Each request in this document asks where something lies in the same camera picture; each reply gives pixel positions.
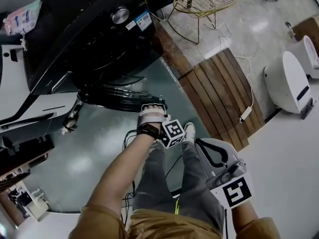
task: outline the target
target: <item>white shoe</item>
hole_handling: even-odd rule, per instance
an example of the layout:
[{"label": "white shoe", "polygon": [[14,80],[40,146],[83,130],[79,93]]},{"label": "white shoe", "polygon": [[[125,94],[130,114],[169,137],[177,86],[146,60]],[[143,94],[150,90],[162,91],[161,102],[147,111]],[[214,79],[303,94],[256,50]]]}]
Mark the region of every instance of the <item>white shoe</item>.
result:
[{"label": "white shoe", "polygon": [[184,131],[186,133],[185,137],[184,137],[184,141],[189,141],[194,143],[195,141],[195,126],[192,122],[188,122],[185,126],[184,126]]}]

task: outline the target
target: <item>tiled floor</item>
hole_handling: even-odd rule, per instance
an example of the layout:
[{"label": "tiled floor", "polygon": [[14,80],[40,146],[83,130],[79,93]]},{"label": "tiled floor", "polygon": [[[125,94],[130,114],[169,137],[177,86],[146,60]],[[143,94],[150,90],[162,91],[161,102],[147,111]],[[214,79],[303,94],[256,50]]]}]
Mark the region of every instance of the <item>tiled floor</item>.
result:
[{"label": "tiled floor", "polygon": [[[171,9],[172,5],[164,8],[166,16],[169,15]],[[218,36],[229,35],[226,26],[221,26],[219,30],[211,30],[205,26],[207,18],[200,20],[200,43],[198,45],[182,39],[167,22],[164,22],[163,26],[192,65],[218,53],[220,46],[221,49],[225,46],[229,47],[235,56],[249,57],[253,70],[250,76],[253,90],[263,116],[266,118],[275,107],[267,93],[263,70],[293,42],[288,36],[285,22],[288,21],[291,25],[295,25],[318,12],[319,7],[314,0],[238,0],[236,4],[216,14],[217,26],[221,23],[228,24],[232,34],[230,38],[222,37],[221,44]],[[181,33],[196,40],[196,19],[175,11],[170,22]],[[239,63],[247,74],[248,61],[240,60]]]},{"label": "tiled floor", "polygon": [[[192,121],[199,137],[208,136],[181,86],[160,59],[139,74],[149,80],[149,91],[154,96],[165,99],[172,119],[179,119],[182,125]],[[52,135],[55,149],[47,161],[32,168],[31,175],[24,180],[27,188],[33,191],[40,187],[53,210],[60,211],[61,207],[63,211],[79,211],[102,173],[122,151],[124,137],[129,130],[136,128],[137,118],[137,113],[84,105],[76,131],[65,136],[59,131]],[[166,171],[180,154],[180,146],[166,151]],[[181,187],[182,172],[183,164],[178,162],[167,177],[170,190]]]}]

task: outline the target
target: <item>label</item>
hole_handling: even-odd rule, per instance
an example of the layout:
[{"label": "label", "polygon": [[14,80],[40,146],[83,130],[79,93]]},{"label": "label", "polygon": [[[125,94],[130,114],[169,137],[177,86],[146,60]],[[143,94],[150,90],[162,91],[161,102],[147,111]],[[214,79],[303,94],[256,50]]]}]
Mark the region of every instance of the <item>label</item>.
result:
[{"label": "label", "polygon": [[224,208],[233,209],[252,198],[254,187],[250,173],[247,172],[210,192]]},{"label": "label", "polygon": [[135,23],[139,26],[141,31],[144,31],[149,25],[152,23],[151,16],[149,11],[146,10],[140,16],[138,16],[135,20]]},{"label": "label", "polygon": [[127,28],[128,30],[131,30],[134,26],[136,26],[136,23],[135,23],[134,20],[132,20],[130,23],[128,23],[128,24],[126,25],[126,28]]}]

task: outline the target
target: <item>wrist strap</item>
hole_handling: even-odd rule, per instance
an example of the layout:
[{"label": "wrist strap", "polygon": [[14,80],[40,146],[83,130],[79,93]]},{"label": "wrist strap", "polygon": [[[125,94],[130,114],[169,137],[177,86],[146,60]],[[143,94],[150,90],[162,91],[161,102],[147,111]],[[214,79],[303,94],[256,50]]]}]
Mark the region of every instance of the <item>wrist strap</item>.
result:
[{"label": "wrist strap", "polygon": [[152,125],[150,125],[148,123],[141,125],[140,128],[139,128],[139,131],[140,132],[138,134],[141,134],[141,133],[148,134],[151,137],[153,137],[155,140],[161,138],[160,134],[159,134],[160,130],[157,127],[152,126]]}]

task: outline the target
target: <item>round knob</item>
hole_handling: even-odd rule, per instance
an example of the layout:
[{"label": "round knob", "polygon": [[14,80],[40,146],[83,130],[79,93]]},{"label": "round knob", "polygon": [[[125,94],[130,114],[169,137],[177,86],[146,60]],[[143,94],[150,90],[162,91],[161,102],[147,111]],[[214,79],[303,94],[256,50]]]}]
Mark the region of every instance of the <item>round knob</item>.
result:
[{"label": "round knob", "polygon": [[111,14],[111,19],[114,24],[122,24],[125,22],[130,16],[130,11],[124,7],[121,6],[115,10],[114,13]]}]

